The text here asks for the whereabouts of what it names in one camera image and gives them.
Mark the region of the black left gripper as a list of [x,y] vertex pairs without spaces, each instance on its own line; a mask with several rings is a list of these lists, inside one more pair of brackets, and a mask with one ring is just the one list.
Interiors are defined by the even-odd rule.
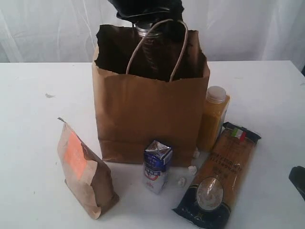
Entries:
[[109,3],[117,10],[117,18],[133,24],[183,19],[181,0],[109,0]]

